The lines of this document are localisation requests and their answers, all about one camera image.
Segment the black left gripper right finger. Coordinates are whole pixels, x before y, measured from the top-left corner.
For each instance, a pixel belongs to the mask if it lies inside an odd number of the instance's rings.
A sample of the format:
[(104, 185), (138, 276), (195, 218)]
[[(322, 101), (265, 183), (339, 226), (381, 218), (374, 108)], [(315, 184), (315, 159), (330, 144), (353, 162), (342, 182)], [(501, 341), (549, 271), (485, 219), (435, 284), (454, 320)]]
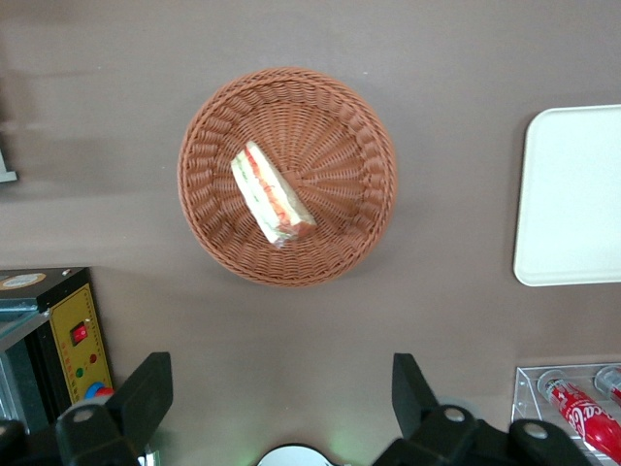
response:
[(391, 400), (402, 436), (377, 465), (464, 465), (478, 422), (466, 409), (442, 405), (414, 357), (393, 356)]

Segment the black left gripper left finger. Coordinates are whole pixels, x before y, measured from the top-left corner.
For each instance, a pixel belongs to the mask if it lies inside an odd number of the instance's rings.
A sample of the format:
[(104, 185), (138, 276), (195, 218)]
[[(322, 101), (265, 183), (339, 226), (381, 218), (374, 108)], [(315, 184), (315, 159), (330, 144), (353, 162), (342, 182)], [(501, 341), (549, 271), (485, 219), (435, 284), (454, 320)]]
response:
[(106, 397), (83, 400), (55, 424), (64, 465), (137, 465), (173, 404), (171, 354), (151, 353)]

